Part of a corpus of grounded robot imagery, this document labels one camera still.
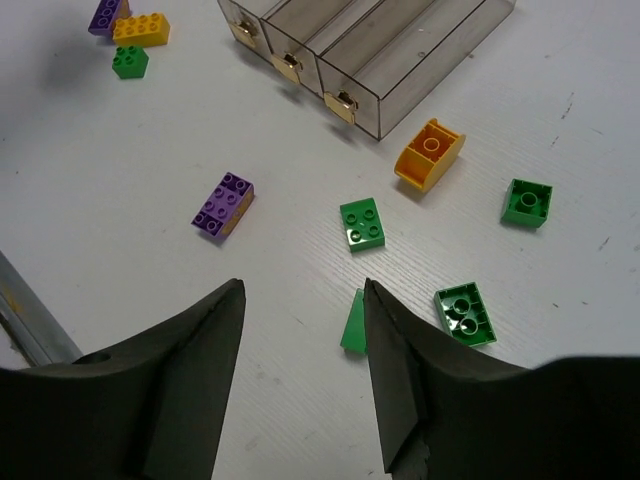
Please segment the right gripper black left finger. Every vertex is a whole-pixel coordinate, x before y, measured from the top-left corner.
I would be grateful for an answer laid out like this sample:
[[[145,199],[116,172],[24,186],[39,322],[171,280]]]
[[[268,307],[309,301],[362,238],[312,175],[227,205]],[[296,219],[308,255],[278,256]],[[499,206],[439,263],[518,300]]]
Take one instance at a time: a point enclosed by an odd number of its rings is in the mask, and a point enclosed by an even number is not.
[[[1,373],[5,479],[208,479],[243,332],[244,283],[72,363]]]

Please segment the purple long lego brick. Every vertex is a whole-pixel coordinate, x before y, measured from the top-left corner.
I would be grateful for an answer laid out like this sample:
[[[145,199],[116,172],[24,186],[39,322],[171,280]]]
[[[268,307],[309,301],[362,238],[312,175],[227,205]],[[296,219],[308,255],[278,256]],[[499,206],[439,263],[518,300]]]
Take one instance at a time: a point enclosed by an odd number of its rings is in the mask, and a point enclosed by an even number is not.
[[[191,224],[216,244],[226,241],[255,198],[254,184],[227,172]]]

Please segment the purple small lego brick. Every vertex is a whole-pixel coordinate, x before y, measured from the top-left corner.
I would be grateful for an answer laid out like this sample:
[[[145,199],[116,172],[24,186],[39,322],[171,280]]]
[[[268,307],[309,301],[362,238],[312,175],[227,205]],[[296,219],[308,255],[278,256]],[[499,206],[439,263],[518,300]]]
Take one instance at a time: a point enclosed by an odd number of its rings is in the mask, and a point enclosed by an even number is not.
[[[116,21],[130,16],[128,0],[100,0],[88,32],[94,36],[111,38]]]

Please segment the orange curved lego brick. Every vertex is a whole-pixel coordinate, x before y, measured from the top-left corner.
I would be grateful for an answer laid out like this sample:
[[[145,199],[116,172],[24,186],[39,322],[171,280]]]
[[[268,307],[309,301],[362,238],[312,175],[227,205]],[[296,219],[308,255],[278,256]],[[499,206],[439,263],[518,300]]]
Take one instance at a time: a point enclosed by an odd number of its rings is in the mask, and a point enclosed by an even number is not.
[[[458,158],[466,135],[430,119],[403,149],[394,173],[422,193],[431,190]]]

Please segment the yellow long lego brick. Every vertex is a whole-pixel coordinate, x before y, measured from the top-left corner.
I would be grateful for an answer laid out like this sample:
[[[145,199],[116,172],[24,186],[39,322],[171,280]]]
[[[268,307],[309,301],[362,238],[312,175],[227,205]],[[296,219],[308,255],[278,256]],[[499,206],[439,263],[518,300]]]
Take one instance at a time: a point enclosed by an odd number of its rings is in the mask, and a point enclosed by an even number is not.
[[[171,26],[163,13],[118,19],[112,39],[118,46],[143,48],[163,46],[169,42]]]

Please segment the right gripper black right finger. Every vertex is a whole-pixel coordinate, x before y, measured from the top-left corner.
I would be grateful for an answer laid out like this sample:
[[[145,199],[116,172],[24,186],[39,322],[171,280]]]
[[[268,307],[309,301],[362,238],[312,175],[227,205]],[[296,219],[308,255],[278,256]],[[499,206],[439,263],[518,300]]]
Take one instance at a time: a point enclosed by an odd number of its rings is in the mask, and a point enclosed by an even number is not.
[[[368,362],[394,479],[635,479],[639,361],[560,358],[526,369],[364,289]]]

